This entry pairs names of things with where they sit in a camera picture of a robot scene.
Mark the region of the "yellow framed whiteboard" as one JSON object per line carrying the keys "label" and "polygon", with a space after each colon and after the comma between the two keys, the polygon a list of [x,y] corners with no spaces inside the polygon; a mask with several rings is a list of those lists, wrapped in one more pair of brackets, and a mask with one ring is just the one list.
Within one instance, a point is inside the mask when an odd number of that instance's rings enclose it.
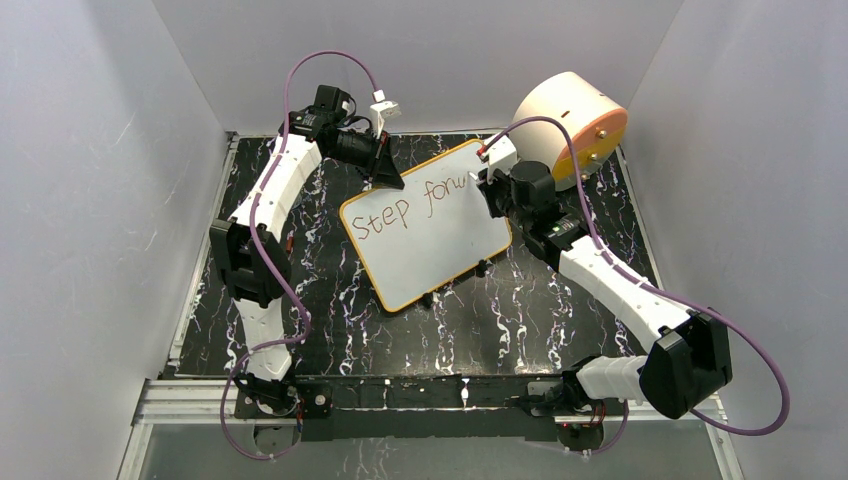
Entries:
{"label": "yellow framed whiteboard", "polygon": [[375,188],[339,214],[382,307],[398,312],[512,243],[472,174],[483,143],[469,140],[403,173],[401,190]]}

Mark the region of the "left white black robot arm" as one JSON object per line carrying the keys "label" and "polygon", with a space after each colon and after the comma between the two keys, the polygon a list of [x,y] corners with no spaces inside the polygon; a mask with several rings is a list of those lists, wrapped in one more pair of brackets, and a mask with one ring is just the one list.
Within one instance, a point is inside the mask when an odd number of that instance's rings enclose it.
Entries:
{"label": "left white black robot arm", "polygon": [[377,90],[367,115],[337,87],[318,86],[313,102],[281,123],[268,163],[236,210],[209,229],[220,280],[235,302],[248,348],[232,381],[275,416],[294,411],[297,387],[285,380],[289,347],[311,331],[311,315],[290,284],[291,264],[282,229],[306,181],[325,159],[354,167],[373,186],[401,190],[405,183],[390,151],[385,122],[399,105]]}

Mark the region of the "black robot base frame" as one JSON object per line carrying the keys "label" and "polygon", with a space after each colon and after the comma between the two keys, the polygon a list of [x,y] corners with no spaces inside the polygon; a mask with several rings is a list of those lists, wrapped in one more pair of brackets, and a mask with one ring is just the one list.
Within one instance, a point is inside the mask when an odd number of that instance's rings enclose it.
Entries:
{"label": "black robot base frame", "polygon": [[561,375],[242,376],[236,387],[235,418],[289,424],[307,442],[518,437],[591,450],[605,437],[606,407]]}

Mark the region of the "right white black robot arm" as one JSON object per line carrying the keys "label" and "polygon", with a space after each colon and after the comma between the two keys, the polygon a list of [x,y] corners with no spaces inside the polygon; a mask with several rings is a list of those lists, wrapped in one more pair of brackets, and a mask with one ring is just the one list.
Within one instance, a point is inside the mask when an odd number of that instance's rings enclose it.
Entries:
{"label": "right white black robot arm", "polygon": [[596,246],[585,219],[567,211],[547,166],[472,174],[489,214],[518,230],[528,251],[590,293],[642,345],[633,357],[590,356],[565,370],[550,399],[577,414],[602,400],[649,403],[678,419],[733,378],[727,327],[651,292],[651,283]]}

